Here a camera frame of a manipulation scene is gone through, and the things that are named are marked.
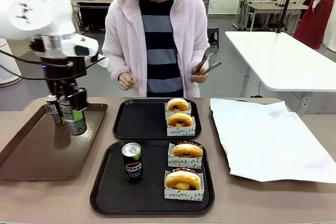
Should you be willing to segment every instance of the striped shirt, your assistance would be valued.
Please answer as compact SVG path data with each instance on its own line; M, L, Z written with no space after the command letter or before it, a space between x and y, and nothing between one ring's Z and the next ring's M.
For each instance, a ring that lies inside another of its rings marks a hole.
M147 97L183 97L170 11L174 0L139 0L147 48Z

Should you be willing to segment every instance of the pepsi logo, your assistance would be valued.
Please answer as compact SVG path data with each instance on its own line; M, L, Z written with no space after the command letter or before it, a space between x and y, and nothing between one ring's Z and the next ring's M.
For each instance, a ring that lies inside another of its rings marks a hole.
M140 170L141 170L141 163L134 163L134 164L126 165L126 171L132 176L139 174Z

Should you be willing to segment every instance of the stool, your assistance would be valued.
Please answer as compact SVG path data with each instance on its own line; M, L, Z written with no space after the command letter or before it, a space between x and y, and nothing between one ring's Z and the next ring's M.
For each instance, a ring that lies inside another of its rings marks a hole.
M210 46L215 46L219 49L219 27L208 28L208 40Z

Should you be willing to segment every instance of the brown tray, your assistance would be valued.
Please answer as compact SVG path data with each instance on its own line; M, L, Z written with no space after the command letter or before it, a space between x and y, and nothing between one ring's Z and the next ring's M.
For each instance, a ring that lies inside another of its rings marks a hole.
M76 177L107 110L102 103L85 110L87 130L71 136L66 125L55 125L47 105L41 106L0 152L0 180L62 180Z

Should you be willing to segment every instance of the person's left hand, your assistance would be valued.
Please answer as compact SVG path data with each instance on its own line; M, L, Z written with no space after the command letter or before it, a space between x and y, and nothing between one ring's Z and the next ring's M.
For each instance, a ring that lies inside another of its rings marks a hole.
M191 80L197 83L204 83L206 79L208 78L208 73L203 74L207 68L202 66L200 71L198 73L195 73L197 69L197 66L193 68L192 75L191 75Z

